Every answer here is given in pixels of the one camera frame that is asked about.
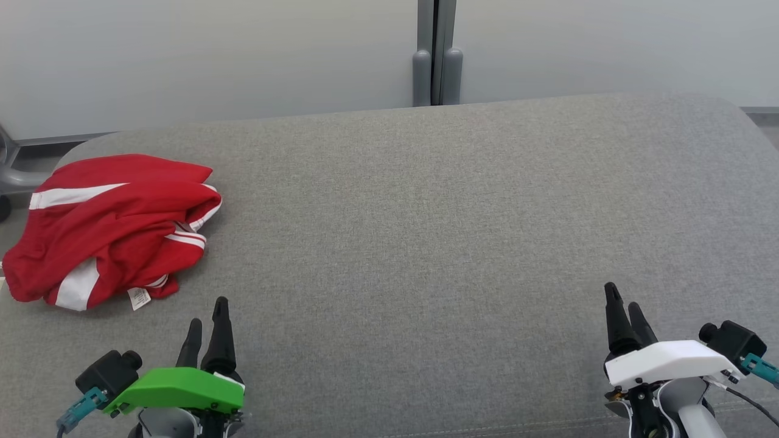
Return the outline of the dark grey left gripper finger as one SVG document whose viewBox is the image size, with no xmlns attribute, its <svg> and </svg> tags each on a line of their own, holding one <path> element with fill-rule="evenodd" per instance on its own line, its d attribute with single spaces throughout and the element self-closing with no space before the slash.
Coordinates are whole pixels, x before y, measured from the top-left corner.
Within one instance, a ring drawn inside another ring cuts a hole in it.
<svg viewBox="0 0 779 438">
<path fill-rule="evenodd" d="M 193 318 L 177 358 L 177 367 L 198 367 L 198 354 L 200 354 L 202 346 L 202 329 L 202 321 Z"/>
<path fill-rule="evenodd" d="M 229 302 L 218 297 L 212 311 L 212 333 L 201 369 L 212 374 L 231 376 L 236 371 L 236 347 L 230 320 Z"/>
</svg>

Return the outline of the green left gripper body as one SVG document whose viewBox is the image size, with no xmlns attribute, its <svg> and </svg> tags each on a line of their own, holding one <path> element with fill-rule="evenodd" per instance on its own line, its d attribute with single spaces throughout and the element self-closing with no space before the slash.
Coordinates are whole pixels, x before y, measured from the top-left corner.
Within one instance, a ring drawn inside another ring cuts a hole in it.
<svg viewBox="0 0 779 438">
<path fill-rule="evenodd" d="M 155 368 L 139 377 L 104 408 L 128 415 L 136 408 L 181 408 L 231 415 L 244 407 L 245 389 L 228 377 L 192 367 Z"/>
</svg>

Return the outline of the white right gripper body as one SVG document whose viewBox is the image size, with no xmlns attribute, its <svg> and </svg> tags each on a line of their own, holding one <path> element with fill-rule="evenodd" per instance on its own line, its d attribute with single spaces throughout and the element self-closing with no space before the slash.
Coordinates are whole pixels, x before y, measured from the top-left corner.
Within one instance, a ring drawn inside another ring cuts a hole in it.
<svg viewBox="0 0 779 438">
<path fill-rule="evenodd" d="M 745 378 L 724 355 L 694 340 L 660 341 L 604 366 L 609 383 L 623 390 L 676 379 L 707 377 L 726 384 Z"/>
</svg>

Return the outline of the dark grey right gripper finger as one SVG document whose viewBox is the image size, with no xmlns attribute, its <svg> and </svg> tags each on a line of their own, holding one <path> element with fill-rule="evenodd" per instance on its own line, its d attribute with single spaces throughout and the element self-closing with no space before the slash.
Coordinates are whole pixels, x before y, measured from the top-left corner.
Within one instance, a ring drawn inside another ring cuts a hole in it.
<svg viewBox="0 0 779 438">
<path fill-rule="evenodd" d="M 642 349 L 658 341 L 651 325 L 637 302 L 631 302 L 627 308 L 629 324 L 631 325 L 631 349 Z"/>
<path fill-rule="evenodd" d="M 641 349 L 641 343 L 625 311 L 621 294 L 613 282 L 604 284 L 606 294 L 607 342 L 612 356 L 621 356 Z"/>
</svg>

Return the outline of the red basketball jersey white trim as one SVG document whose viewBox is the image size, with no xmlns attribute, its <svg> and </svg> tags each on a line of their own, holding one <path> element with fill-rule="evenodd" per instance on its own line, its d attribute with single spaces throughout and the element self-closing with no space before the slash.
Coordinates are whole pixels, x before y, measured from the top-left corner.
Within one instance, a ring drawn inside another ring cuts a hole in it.
<svg viewBox="0 0 779 438">
<path fill-rule="evenodd" d="M 173 275 L 204 255 L 198 233 L 222 205 L 222 197 L 202 182 L 135 182 L 91 200 L 101 213 L 97 235 L 107 243 L 95 254 L 97 280 L 87 308 L 133 288 L 152 297 L 177 291 Z"/>
</svg>

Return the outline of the red shorts with white stripe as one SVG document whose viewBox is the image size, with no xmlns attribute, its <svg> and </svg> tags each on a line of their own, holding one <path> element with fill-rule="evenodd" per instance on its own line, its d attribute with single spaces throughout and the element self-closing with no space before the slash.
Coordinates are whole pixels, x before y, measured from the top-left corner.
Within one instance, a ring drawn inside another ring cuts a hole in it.
<svg viewBox="0 0 779 438">
<path fill-rule="evenodd" d="M 56 169 L 33 192 L 21 239 L 2 260 L 9 294 L 19 302 L 42 300 L 66 310 L 90 310 L 87 302 L 97 280 L 95 254 L 108 242 L 97 235 L 101 213 L 91 200 L 127 183 L 178 181 L 209 185 L 211 174 L 212 170 L 203 165 L 141 153 L 80 160 Z M 173 275 L 178 286 L 175 293 L 179 290 L 179 272 Z M 152 297 L 143 288 L 133 288 L 121 296 L 126 294 L 134 308 L 165 298 Z"/>
</svg>

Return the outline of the grey partition post with hinge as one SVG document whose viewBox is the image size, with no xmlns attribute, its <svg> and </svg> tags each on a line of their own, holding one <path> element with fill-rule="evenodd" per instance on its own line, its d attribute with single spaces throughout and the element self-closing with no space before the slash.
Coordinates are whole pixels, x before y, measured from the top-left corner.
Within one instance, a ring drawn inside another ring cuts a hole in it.
<svg viewBox="0 0 779 438">
<path fill-rule="evenodd" d="M 14 141 L 0 124 L 0 194 L 31 192 L 51 174 L 55 157 Z"/>
</svg>

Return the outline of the grey partition bottom rail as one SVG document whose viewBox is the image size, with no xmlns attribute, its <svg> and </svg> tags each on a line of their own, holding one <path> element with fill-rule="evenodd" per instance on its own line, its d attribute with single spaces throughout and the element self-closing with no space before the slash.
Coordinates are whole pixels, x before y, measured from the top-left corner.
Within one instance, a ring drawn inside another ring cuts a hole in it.
<svg viewBox="0 0 779 438">
<path fill-rule="evenodd" d="M 92 139 L 110 135 L 114 132 L 92 133 L 86 135 L 70 135 L 70 136 L 55 136 L 55 137 L 41 137 L 33 139 L 17 139 L 14 144 L 19 147 L 31 147 L 31 146 L 45 146 L 55 144 L 69 144 L 70 142 L 87 142 Z"/>
</svg>

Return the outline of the grey twin-foot partition post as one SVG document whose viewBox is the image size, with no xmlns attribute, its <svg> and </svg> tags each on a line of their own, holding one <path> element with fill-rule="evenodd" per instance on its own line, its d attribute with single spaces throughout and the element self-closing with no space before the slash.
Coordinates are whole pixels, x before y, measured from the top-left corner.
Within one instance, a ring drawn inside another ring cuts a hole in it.
<svg viewBox="0 0 779 438">
<path fill-rule="evenodd" d="M 417 0 L 412 106 L 459 105 L 464 53 L 454 45 L 456 0 Z"/>
</svg>

